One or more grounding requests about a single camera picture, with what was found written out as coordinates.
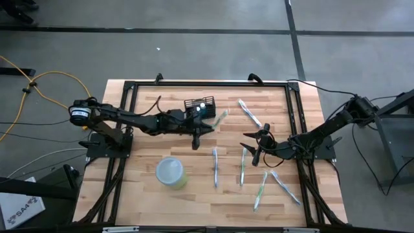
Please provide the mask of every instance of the concrete floor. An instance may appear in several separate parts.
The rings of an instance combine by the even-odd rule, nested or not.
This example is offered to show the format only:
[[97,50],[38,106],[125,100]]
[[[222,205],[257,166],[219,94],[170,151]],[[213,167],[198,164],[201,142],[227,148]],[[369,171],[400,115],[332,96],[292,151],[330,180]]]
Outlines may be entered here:
[[[125,28],[236,28],[289,29],[283,0],[64,0],[39,1],[31,15],[41,26]],[[414,2],[409,0],[292,0],[298,30],[414,31]],[[0,24],[14,23],[0,12]],[[307,80],[327,89],[358,93],[368,98],[399,94],[413,88],[413,38],[299,36]],[[290,36],[222,34],[93,34],[58,32],[0,32],[0,55],[37,73],[66,71],[76,75],[101,99],[110,78],[244,80],[251,72],[264,80],[297,78]],[[15,76],[0,78],[0,121],[12,121],[27,81]],[[85,98],[74,80],[51,75],[39,88],[66,105]],[[349,96],[320,92],[324,115]],[[379,106],[387,100],[379,100]],[[62,107],[27,98],[21,122],[57,122],[67,118]],[[86,136],[70,123],[57,126],[16,126],[12,133],[55,140]],[[355,149],[351,127],[334,136],[337,167],[348,220],[359,227],[412,232],[414,185],[395,186],[389,196],[378,190],[373,176]],[[389,179],[390,165],[379,136],[356,129],[356,140],[380,179]],[[43,142],[7,136],[0,142],[0,175],[50,151],[77,148],[77,143]],[[76,153],[51,156],[24,169],[29,172],[59,162]],[[84,157],[69,162],[83,171]],[[37,179],[45,169],[31,175]]]

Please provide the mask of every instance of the butcher block tabletop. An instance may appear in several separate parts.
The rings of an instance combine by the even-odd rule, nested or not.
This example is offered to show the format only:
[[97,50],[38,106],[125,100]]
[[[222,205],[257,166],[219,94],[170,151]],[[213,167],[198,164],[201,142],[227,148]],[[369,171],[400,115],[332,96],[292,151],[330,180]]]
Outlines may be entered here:
[[[103,103],[120,105],[125,80],[108,80]],[[300,93],[308,130],[323,123],[320,100],[316,88],[300,83]],[[162,96],[161,110],[182,109],[184,100],[214,96],[216,119],[226,109],[229,115],[213,133],[200,137],[200,148],[191,149],[192,136],[159,135],[152,137],[135,128],[133,147],[127,159],[117,225],[158,226],[221,226],[221,227],[302,227],[306,225],[303,205],[297,205],[269,175],[257,212],[254,201],[266,167],[263,154],[258,167],[252,166],[252,156],[246,156],[245,181],[240,186],[241,154],[240,142],[257,146],[254,139],[243,133],[258,131],[256,125],[240,108],[241,98],[247,108],[259,119],[270,124],[276,141],[283,142],[291,135],[285,90],[280,87],[157,87],[140,86],[135,113],[143,113]],[[295,98],[292,98],[297,116]],[[154,108],[148,114],[157,114]],[[218,151],[218,187],[214,187],[212,150]],[[161,184],[155,176],[158,162],[165,157],[179,159],[188,176],[181,190],[172,190]],[[85,170],[80,189],[74,221],[81,219],[102,193],[108,160],[96,159]],[[281,159],[266,156],[269,165]],[[347,222],[338,179],[333,167],[326,161],[315,161],[315,170],[321,196],[344,222]],[[273,168],[290,191],[302,201],[296,161],[285,161]],[[109,217],[112,194],[108,198],[105,219]],[[314,201],[309,193],[312,215],[316,219]]]

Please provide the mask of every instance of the clear plastic container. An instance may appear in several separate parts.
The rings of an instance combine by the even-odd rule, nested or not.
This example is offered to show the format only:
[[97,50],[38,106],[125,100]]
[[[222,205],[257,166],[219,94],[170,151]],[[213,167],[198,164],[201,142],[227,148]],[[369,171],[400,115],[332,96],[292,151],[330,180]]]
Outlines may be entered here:
[[155,171],[157,179],[164,185],[178,190],[187,183],[187,175],[180,160],[174,157],[162,159]]

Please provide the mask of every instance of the black metal frame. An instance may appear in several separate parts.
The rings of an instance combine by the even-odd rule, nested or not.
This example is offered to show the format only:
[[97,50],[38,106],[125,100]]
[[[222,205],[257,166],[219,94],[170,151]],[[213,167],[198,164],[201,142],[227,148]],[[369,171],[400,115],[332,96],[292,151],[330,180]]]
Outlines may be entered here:
[[[25,75],[27,76],[34,76],[34,74],[36,73],[36,70],[34,69],[20,68],[20,70],[23,71],[23,73],[25,73]],[[16,68],[0,67],[0,75],[22,76],[23,74],[20,73],[20,71]]]
[[[293,103],[291,94],[294,93],[295,101],[298,107],[298,115],[299,121],[301,126],[301,131],[306,132],[306,121],[305,115],[303,112],[303,106],[301,102],[300,96],[300,89],[297,82],[263,82],[258,77],[249,78],[250,82],[241,82],[241,81],[223,81],[223,82],[193,82],[193,81],[164,81],[158,79],[158,82],[154,81],[125,81],[124,88],[122,92],[121,104],[120,107],[122,109],[125,108],[127,102],[127,95],[132,90],[132,98],[131,98],[131,105],[129,106],[129,111],[133,112],[136,105],[136,97],[138,95],[138,88],[140,86],[198,86],[198,87],[279,87],[284,88],[287,107],[288,107],[288,114],[289,114],[289,123],[292,134],[295,135],[298,133],[296,129],[296,118],[293,110]],[[102,195],[98,198],[97,202],[93,206],[92,209],[89,210],[88,214],[78,222],[73,222],[70,225],[63,225],[58,227],[50,227],[50,228],[26,228],[26,229],[16,229],[16,230],[9,230],[9,232],[56,232],[59,230],[60,232],[78,232],[81,230],[82,232],[101,232],[103,227],[116,227],[116,215],[118,213],[118,204],[120,198],[120,192],[122,187],[122,177],[124,175],[124,168],[126,164],[126,158],[121,158],[119,162],[118,169],[113,176],[113,168],[115,164],[116,158],[110,158],[109,164],[107,167],[107,174],[104,182],[104,189]],[[310,192],[318,193],[318,184],[316,179],[316,173],[314,169],[314,165],[312,162],[309,162],[309,177],[303,176],[299,172],[299,180],[300,180],[300,187],[301,187],[301,195],[303,201],[303,209],[305,212],[305,220],[306,220],[306,227],[307,228],[315,228],[320,229],[321,232],[395,232],[395,231],[387,231],[387,230],[377,230],[377,229],[370,229],[370,228],[357,228],[352,227],[351,225],[326,225],[324,222],[324,212],[327,214],[332,214],[332,212],[327,212],[327,205],[325,204],[323,199],[319,197],[315,197],[315,206],[316,206],[316,214],[318,218],[318,222],[316,223],[313,220],[311,214],[311,207],[309,203],[309,197],[307,194],[307,185],[311,183],[312,186],[309,186]],[[298,171],[304,171],[303,167],[303,160],[298,159],[296,160]],[[114,189],[114,197],[113,197],[113,204],[111,207],[111,213],[109,214],[109,218],[107,221],[104,221],[105,216],[105,209],[106,209],[106,202],[111,190]],[[35,189],[31,191],[32,195],[42,196],[44,194],[43,191]],[[53,196],[56,198],[65,198],[65,195],[61,193],[58,194],[48,194],[49,196]],[[318,205],[316,200],[319,200],[322,206]],[[97,223],[91,223],[94,219],[95,215],[98,214]],[[177,227],[177,226],[139,226],[140,231],[159,231],[159,230],[190,230],[190,229],[204,229],[206,233],[216,233],[216,232],[286,232],[287,228],[281,227]]]
[[71,177],[71,167],[69,165],[64,165],[62,168],[66,173],[70,188],[0,177],[0,192],[76,201],[78,199],[79,190],[78,185],[73,181],[73,177]]
[[[251,74],[248,78],[248,80],[253,80],[253,76],[254,74]],[[224,82],[192,82],[192,81],[164,81],[164,80],[160,80],[157,79],[157,82],[154,81],[125,81],[124,83],[124,89],[122,92],[122,98],[121,98],[121,104],[120,107],[122,109],[125,108],[126,105],[126,96],[129,92],[130,89],[132,89],[132,98],[131,98],[131,105],[129,110],[133,111],[135,108],[135,104],[136,104],[136,96],[138,93],[138,88],[140,86],[185,86],[185,87],[189,87],[189,86],[197,86],[197,87],[282,87],[285,90],[285,95],[286,95],[286,101],[287,101],[287,106],[288,106],[288,114],[289,114],[289,123],[290,123],[290,128],[292,131],[292,134],[295,135],[297,134],[297,129],[296,129],[296,125],[295,125],[295,116],[294,116],[294,111],[293,111],[293,105],[292,105],[292,99],[291,99],[291,92],[294,91],[295,94],[295,99],[296,99],[296,103],[298,105],[298,115],[300,116],[300,124],[301,124],[301,130],[302,132],[306,132],[307,131],[307,127],[306,127],[306,121],[305,121],[305,115],[303,112],[303,106],[301,103],[301,96],[300,96],[300,90],[299,90],[299,85],[296,82],[262,82],[260,80],[260,78],[255,77],[254,80],[256,82],[233,82],[233,81],[224,81]],[[108,164],[108,168],[107,168],[107,175],[105,178],[105,182],[104,182],[104,190],[106,190],[108,188],[108,185],[111,183],[112,181],[112,171],[114,168],[114,162],[115,159],[111,158],[109,159],[109,164]],[[120,164],[118,169],[124,169],[125,166],[125,162],[126,159],[121,159],[120,160]],[[316,173],[315,173],[315,169],[314,169],[314,165],[313,163],[309,162],[309,177],[310,180],[312,182],[312,184],[315,186],[316,189],[318,189],[318,182],[316,179]],[[300,160],[297,160],[298,166],[302,166],[300,163],[302,163]],[[114,201],[113,201],[113,205],[111,208],[111,213],[110,213],[110,217],[108,219],[108,222],[110,223],[114,223],[115,219],[116,219],[116,214],[117,214],[117,210],[118,210],[118,202],[119,202],[119,197],[120,197],[120,189],[121,189],[121,185],[122,185],[122,179],[120,180],[120,182],[118,182],[115,191],[114,191]],[[300,186],[301,186],[301,194],[303,197],[303,207],[305,210],[305,217],[306,217],[306,223],[310,224],[310,223],[314,223],[314,220],[312,218],[311,215],[311,208],[310,208],[310,204],[309,204],[309,198],[307,195],[307,188],[305,186],[304,180],[300,177]],[[325,223],[324,221],[324,217],[323,217],[323,213],[320,209],[320,207],[318,206],[317,203],[315,203],[316,208],[317,208],[317,217],[318,217],[318,222],[319,223]],[[104,201],[103,206],[101,207],[99,214],[98,214],[98,222],[103,222],[104,221],[104,215],[105,215],[105,208],[106,208],[106,200]]]
[[[411,107],[413,105],[413,102],[414,102],[414,89],[408,93],[403,93],[399,95],[391,103],[380,108],[376,112],[376,115],[373,118],[368,119],[370,121],[372,120],[375,121],[376,128],[378,130],[382,144],[384,146],[384,150],[389,158],[390,164],[393,165],[392,166],[393,173],[396,175],[399,169],[401,169],[393,185],[414,183],[414,176],[410,175],[407,168],[403,167],[403,165],[406,162],[404,161],[404,158],[401,155],[401,153],[398,153],[398,152],[404,151],[404,148],[400,148],[397,145],[394,145],[396,144],[396,142],[395,141],[392,142],[391,135],[384,130],[384,122],[388,120],[392,120],[392,118],[394,119],[397,118],[399,120],[402,120],[403,118],[414,118],[414,115],[412,114],[408,114],[408,115],[407,114],[393,114],[394,112],[398,111],[399,109],[402,109],[403,107],[406,107],[406,106]],[[368,120],[363,122],[360,126],[366,126],[368,123],[370,123],[370,121]],[[382,181],[380,184],[382,186],[389,186],[391,182],[392,180],[387,180],[387,181]]]

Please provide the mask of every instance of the frame clamp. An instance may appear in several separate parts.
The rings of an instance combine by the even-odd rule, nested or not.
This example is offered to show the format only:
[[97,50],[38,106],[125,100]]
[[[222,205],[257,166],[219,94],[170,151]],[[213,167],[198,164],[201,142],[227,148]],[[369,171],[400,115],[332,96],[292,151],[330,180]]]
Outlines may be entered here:
[[264,85],[263,81],[260,79],[259,76],[255,75],[254,73],[251,73],[248,75],[247,81],[256,81],[260,85]]
[[298,82],[288,82],[287,85],[294,91],[300,91]]
[[299,228],[299,227],[289,227],[284,228],[283,233],[319,233],[319,229],[315,228]]
[[158,85],[160,80],[163,80],[163,79],[164,79],[164,77],[162,76],[162,74],[158,73],[157,77],[155,78],[155,85]]
[[138,232],[140,230],[139,226],[136,227],[104,227],[102,233],[130,233]]

